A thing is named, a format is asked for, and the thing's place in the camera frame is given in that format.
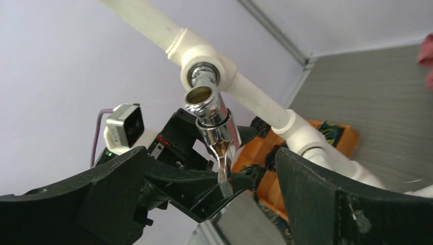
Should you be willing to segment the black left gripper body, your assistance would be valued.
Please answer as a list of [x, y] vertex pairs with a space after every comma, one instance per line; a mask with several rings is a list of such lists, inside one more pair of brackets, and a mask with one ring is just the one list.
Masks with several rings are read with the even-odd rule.
[[145, 182], [138, 196], [140, 208], [146, 211], [166, 209], [171, 203], [201, 223], [253, 187], [251, 177], [232, 173], [228, 180], [233, 194], [223, 196], [218, 174], [212, 171], [215, 161], [205, 159], [193, 149], [196, 141], [204, 143], [195, 122], [195, 116], [178, 109], [151, 145], [140, 148], [145, 165]]

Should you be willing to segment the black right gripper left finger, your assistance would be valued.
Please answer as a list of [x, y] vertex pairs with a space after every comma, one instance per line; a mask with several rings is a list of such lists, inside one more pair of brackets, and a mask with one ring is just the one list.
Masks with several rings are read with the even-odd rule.
[[132, 244], [149, 224], [138, 204], [147, 150], [23, 195], [1, 196], [1, 244]]

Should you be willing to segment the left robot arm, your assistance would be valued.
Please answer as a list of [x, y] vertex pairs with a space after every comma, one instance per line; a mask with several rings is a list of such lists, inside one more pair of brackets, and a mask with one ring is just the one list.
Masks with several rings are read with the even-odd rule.
[[97, 184], [96, 200], [102, 203], [102, 216], [116, 221], [128, 218], [149, 226], [148, 212], [172, 204], [201, 223], [213, 217], [234, 197], [252, 188], [251, 177], [233, 173], [229, 177], [233, 194], [224, 197], [213, 162], [206, 160], [193, 146], [203, 138], [195, 117], [179, 109], [168, 120], [149, 146], [141, 146], [130, 157], [103, 149], [96, 164], [115, 162], [118, 167], [107, 182]]

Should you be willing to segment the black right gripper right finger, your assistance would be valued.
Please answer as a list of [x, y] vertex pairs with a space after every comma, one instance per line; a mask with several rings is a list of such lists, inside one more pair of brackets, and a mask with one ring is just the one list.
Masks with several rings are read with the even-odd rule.
[[432, 244], [432, 199], [373, 187], [287, 148], [276, 172], [294, 244]]

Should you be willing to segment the white PVC pipe frame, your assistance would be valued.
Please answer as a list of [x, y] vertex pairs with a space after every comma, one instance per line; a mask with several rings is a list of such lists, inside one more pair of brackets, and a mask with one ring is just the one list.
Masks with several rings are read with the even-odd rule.
[[180, 67], [180, 81], [186, 93], [192, 88], [188, 71], [198, 63], [209, 63], [219, 73], [217, 86], [220, 94], [230, 95], [264, 120], [275, 134], [285, 140], [292, 152], [352, 180], [396, 192], [361, 163], [328, 144], [325, 137], [298, 113], [282, 107], [258, 88], [238, 71], [233, 60], [208, 40], [176, 23], [151, 1], [103, 1], [103, 5], [162, 49], [167, 58]]

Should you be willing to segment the chrome water faucet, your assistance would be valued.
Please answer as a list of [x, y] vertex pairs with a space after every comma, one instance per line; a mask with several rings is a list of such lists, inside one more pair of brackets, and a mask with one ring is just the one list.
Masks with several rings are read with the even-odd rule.
[[241, 139], [233, 114], [218, 90], [219, 73], [209, 63], [198, 63], [189, 71], [192, 88], [184, 96], [184, 109], [196, 117], [208, 152], [218, 162], [218, 186], [224, 198], [234, 195], [231, 165]]

